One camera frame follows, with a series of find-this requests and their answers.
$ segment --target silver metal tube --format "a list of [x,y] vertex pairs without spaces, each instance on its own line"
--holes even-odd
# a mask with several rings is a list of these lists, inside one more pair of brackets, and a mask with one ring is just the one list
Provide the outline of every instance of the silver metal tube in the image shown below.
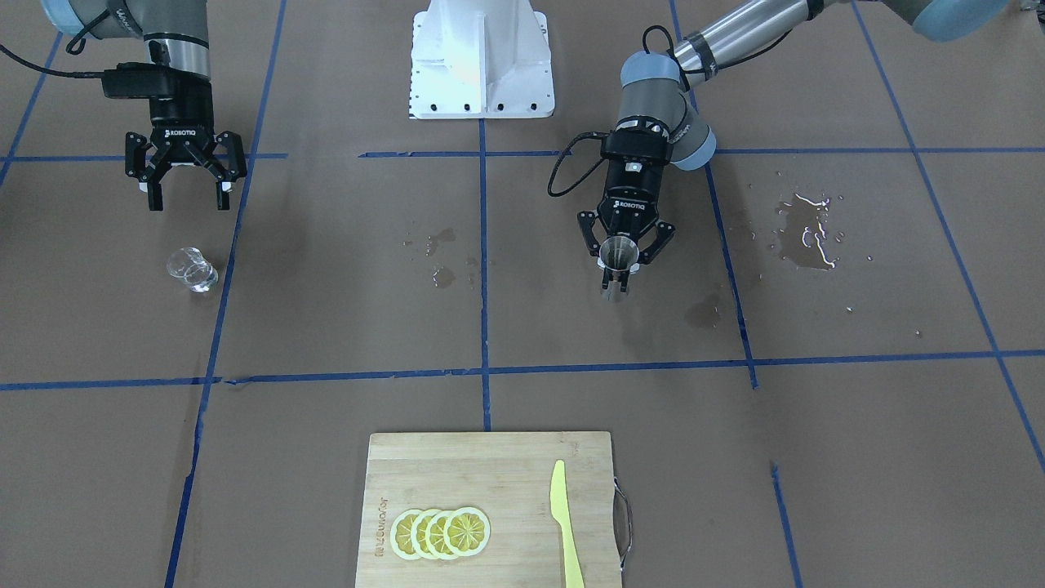
[[[825,0],[829,6],[837,0]],[[675,57],[686,70],[705,69],[692,40],[702,36],[715,57],[711,75],[689,74],[691,85],[714,76],[717,68],[750,55],[809,19],[807,0],[749,0],[711,25],[693,32],[675,48]]]

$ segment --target knife blade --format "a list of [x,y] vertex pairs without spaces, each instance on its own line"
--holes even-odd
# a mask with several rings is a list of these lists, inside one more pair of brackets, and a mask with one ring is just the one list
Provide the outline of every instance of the knife blade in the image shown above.
[[566,577],[566,588],[584,588],[581,563],[577,559],[574,544],[574,527],[570,522],[570,500],[566,498],[566,464],[559,460],[552,470],[552,518],[562,531],[562,560]]

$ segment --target wooden cutting board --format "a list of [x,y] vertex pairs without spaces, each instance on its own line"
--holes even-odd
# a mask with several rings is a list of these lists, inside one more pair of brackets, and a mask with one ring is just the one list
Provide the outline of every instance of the wooden cutting board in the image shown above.
[[[584,586],[621,588],[607,432],[371,436],[355,588],[564,588],[562,539],[549,499],[557,460],[566,466]],[[407,561],[392,551],[392,522],[403,511],[462,507],[490,519],[490,540],[479,555]]]

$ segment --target lemon slice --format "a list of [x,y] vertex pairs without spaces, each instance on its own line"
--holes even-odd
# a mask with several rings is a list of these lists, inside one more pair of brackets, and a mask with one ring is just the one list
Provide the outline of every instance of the lemon slice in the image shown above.
[[443,527],[443,542],[455,556],[474,556],[490,541],[490,519],[473,507],[450,513]]
[[420,542],[421,547],[438,560],[449,561],[458,559],[458,556],[454,551],[450,551],[443,539],[443,530],[446,528],[446,522],[452,514],[454,511],[441,511],[438,515],[432,517],[427,528],[424,530],[424,541]]
[[414,519],[421,514],[418,509],[403,511],[392,523],[392,551],[404,560],[420,560],[421,556],[414,550],[414,544],[410,542],[410,530],[414,524]]
[[414,548],[414,552],[424,558],[425,560],[438,559],[424,548],[426,534],[428,531],[428,523],[432,522],[432,517],[435,517],[439,513],[442,513],[440,509],[428,509],[427,511],[422,511],[418,513],[417,517],[414,518],[414,522],[410,525],[410,545]]

